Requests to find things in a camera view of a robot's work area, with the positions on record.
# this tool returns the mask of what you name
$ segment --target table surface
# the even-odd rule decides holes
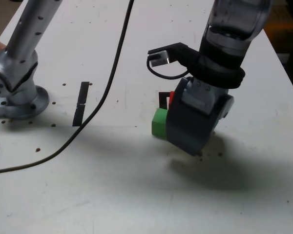
[[[158,92],[174,90],[178,81],[153,76],[147,51],[176,42],[198,49],[212,3],[135,1],[101,111],[55,159],[0,175],[0,234],[293,234],[293,87],[264,32],[250,46],[245,80],[230,90],[235,104],[202,158],[150,133]],[[93,83],[84,116],[96,107],[127,4],[63,1],[37,47],[35,74],[56,104],[33,124],[0,120],[0,168],[42,159],[67,141],[76,130],[82,81]],[[174,75],[184,68],[157,71]]]

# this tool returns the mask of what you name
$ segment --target black cable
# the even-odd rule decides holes
[[[98,106],[96,107],[96,109],[91,113],[91,115],[82,123],[82,125],[76,130],[76,132],[70,137],[70,139],[68,139],[68,141],[54,154],[50,155],[49,157],[46,157],[42,160],[39,160],[37,162],[33,162],[33,163],[29,163],[23,166],[18,166],[18,167],[10,167],[10,168],[6,168],[6,169],[0,169],[0,173],[5,173],[5,172],[12,172],[12,171],[18,171],[18,170],[22,170],[22,169],[26,169],[26,168],[30,168],[30,167],[34,167],[37,165],[40,165],[44,162],[47,162],[53,158],[55,158],[57,155],[59,155],[67,146],[69,146],[69,144],[78,136],[78,134],[82,131],[82,129],[84,129],[84,127],[93,119],[93,117],[98,113],[98,111],[100,110],[100,108],[103,106],[105,99],[108,95],[108,92],[111,88],[113,79],[114,79],[114,75],[116,72],[116,68],[117,68],[117,64],[118,64],[118,60],[119,57],[121,55],[121,51],[122,51],[122,46],[123,46],[123,42],[125,39],[125,35],[126,35],[126,30],[128,27],[128,22],[129,22],[129,18],[130,18],[130,13],[131,13],[131,9],[133,6],[134,0],[130,0],[129,4],[128,4],[128,8],[127,8],[127,12],[126,12],[126,16],[125,16],[125,21],[124,21],[124,25],[123,25],[123,29],[122,29],[122,33],[119,39],[119,43],[118,43],[118,47],[117,47],[117,51],[116,51],[116,55],[115,55],[115,60],[113,63],[113,67],[111,70],[111,74],[109,77],[109,80],[107,82],[106,85],[106,89],[104,91],[104,94],[98,104]]]
[[[146,67],[148,68],[148,70],[149,70],[152,74],[156,75],[157,77],[160,77],[160,78],[163,78],[163,79],[170,79],[170,80],[173,80],[173,79],[180,79],[180,78],[182,78],[182,77],[185,77],[185,76],[189,73],[188,71],[186,71],[186,72],[184,72],[184,73],[182,73],[182,74],[180,74],[180,75],[178,75],[178,76],[175,76],[175,77],[168,77],[168,76],[161,75],[161,74],[155,72],[155,71],[150,67],[150,58],[149,58],[149,57],[147,57],[147,60],[146,60]]]

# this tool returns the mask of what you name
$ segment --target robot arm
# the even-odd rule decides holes
[[[271,0],[215,0],[199,52],[181,43],[149,51],[149,70],[149,62],[154,67],[179,61],[193,75],[175,90],[166,119],[169,142],[191,155],[205,146],[233,105],[229,89],[240,86],[241,63],[271,5]]]
[[[62,0],[29,0],[6,47],[0,52],[0,118],[31,118],[49,103],[33,82],[39,40]],[[167,115],[167,139],[198,154],[218,120],[229,112],[245,75],[240,65],[264,27],[272,0],[215,0],[200,51],[178,43],[149,51],[148,68],[179,61],[193,75],[181,79]]]
[[[36,86],[35,48],[62,0],[29,0],[5,50],[0,52],[0,118],[25,119],[49,104],[47,91]]]

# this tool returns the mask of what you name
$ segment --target red block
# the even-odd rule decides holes
[[[170,104],[172,103],[172,98],[174,97],[174,91],[171,91],[170,94],[169,94],[169,104],[168,106],[170,107]]]

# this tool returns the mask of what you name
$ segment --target green block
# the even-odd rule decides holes
[[[168,110],[157,109],[152,120],[152,135],[166,139],[166,116]]]

